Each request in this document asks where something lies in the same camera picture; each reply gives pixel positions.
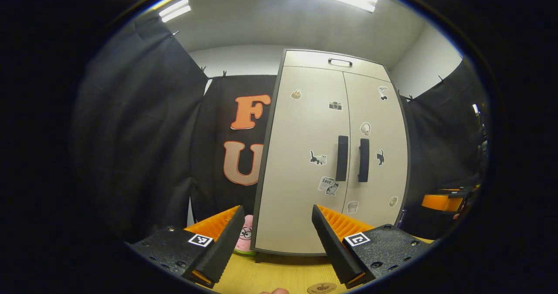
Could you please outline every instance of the black curtain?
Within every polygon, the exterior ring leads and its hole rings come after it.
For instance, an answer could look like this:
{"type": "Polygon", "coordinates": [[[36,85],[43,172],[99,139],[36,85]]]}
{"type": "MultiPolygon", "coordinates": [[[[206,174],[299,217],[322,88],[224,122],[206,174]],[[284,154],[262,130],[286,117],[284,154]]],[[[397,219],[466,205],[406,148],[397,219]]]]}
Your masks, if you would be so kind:
{"type": "Polygon", "coordinates": [[[72,119],[78,190],[127,242],[187,224],[207,80],[156,15],[127,24],[86,69],[72,119]]]}
{"type": "Polygon", "coordinates": [[[473,104],[477,104],[490,133],[486,93],[465,60],[414,101],[403,99],[411,175],[402,230],[422,238],[440,238],[453,224],[453,216],[422,207],[424,195],[440,188],[476,185],[482,180],[478,146],[483,137],[473,104]]]}
{"type": "Polygon", "coordinates": [[[263,144],[269,118],[269,105],[259,103],[263,112],[258,119],[251,115],[255,126],[251,129],[231,129],[235,121],[238,97],[273,96],[276,75],[237,75],[214,78],[204,95],[196,121],[192,142],[191,169],[196,182],[192,190],[192,210],[195,220],[201,221],[237,205],[245,213],[254,212],[255,191],[258,183],[240,185],[224,174],[224,143],[236,141],[245,148],[238,158],[238,172],[249,174],[253,153],[250,146],[263,144]]]}

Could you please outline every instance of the black handle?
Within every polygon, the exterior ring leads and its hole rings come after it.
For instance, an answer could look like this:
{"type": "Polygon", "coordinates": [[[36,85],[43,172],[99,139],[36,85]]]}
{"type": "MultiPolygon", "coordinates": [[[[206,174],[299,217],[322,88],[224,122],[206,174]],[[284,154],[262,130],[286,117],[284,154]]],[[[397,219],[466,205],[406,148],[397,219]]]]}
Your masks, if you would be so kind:
{"type": "Polygon", "coordinates": [[[343,59],[328,59],[327,62],[331,64],[332,60],[340,60],[341,62],[347,62],[349,63],[349,67],[353,67],[353,62],[350,62],[348,60],[343,60],[343,59]]]}
{"type": "Polygon", "coordinates": [[[349,137],[339,136],[337,142],[337,172],[336,181],[347,180],[347,159],[349,157],[349,137]]]}
{"type": "Polygon", "coordinates": [[[365,183],[368,181],[368,167],[370,166],[370,140],[361,138],[361,163],[358,168],[358,181],[365,183]]]}

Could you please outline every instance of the table surface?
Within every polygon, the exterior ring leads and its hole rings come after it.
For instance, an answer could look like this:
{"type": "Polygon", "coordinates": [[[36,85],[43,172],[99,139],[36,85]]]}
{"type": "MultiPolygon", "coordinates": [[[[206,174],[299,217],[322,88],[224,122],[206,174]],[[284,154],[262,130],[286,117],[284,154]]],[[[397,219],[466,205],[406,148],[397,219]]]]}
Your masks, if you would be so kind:
{"type": "MultiPolygon", "coordinates": [[[[425,243],[432,240],[421,239],[425,243]]],[[[265,261],[255,262],[255,256],[233,253],[221,280],[213,287],[215,292],[224,294],[271,293],[278,287],[289,294],[307,294],[307,289],[315,284],[333,283],[337,288],[329,294],[347,291],[339,283],[333,266],[326,256],[292,257],[267,255],[265,261]]]]}

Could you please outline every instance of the cabinet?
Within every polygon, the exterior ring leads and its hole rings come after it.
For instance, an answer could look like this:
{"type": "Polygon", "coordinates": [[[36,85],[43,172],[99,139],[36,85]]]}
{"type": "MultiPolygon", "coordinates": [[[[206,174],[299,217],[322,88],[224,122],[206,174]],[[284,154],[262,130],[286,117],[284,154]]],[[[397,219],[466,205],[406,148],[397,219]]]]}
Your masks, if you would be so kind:
{"type": "Polygon", "coordinates": [[[401,102],[382,65],[285,50],[265,136],[252,249],[324,255],[311,222],[314,204],[372,226],[395,224],[407,185],[407,140],[401,102]]]}

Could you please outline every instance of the patrick star plush toy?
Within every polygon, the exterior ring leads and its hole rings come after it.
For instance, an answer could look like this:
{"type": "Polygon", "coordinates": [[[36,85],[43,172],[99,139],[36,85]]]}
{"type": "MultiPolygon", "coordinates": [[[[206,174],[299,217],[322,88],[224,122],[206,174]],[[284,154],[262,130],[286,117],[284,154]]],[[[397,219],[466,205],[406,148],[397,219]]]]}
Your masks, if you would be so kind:
{"type": "Polygon", "coordinates": [[[250,250],[250,240],[252,239],[252,220],[253,215],[245,216],[245,224],[242,227],[240,237],[235,247],[235,252],[245,255],[255,255],[255,252],[250,250]]]}

